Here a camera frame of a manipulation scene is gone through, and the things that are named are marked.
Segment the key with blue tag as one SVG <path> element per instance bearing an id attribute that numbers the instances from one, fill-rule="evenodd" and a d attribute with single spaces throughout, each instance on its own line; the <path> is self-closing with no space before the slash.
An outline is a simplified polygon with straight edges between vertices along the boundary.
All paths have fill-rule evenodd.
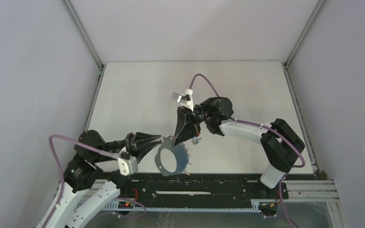
<path id="1" fill-rule="evenodd" d="M 193 137 L 192 138 L 192 144 L 196 145 L 199 143 L 199 141 L 201 140 L 201 137 Z"/>

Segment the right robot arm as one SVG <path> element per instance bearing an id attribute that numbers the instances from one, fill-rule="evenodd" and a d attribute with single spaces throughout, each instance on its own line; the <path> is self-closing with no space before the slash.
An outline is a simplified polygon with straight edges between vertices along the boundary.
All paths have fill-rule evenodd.
<path id="1" fill-rule="evenodd" d="M 276 193 L 276 186 L 295 166 L 305 148 L 300 137 L 283 119 L 268 124 L 232 118 L 232 102 L 226 97 L 211 97 L 196 105 L 191 95 L 173 93 L 172 99 L 179 103 L 173 147 L 198 137 L 201 123 L 205 123 L 212 134 L 233 136 L 262 146 L 269 161 L 257 186 L 262 198 L 269 199 Z"/>

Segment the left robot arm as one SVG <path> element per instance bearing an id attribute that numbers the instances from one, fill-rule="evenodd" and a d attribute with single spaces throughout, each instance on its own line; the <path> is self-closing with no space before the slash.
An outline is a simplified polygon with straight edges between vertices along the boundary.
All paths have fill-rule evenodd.
<path id="1" fill-rule="evenodd" d="M 62 139 L 74 144 L 76 154 L 62 169 L 53 139 Z M 116 198 L 129 196 L 132 190 L 131 175 L 138 171 L 138 164 L 153 148 L 162 143 L 161 135 L 129 133 L 125 139 L 106 142 L 95 130 L 83 132 L 78 140 L 53 134 L 48 139 L 60 178 L 55 198 L 39 228 L 83 228 L 98 212 Z M 78 203 L 104 174 L 98 163 L 118 162 L 118 170 L 112 171 L 82 206 Z"/>

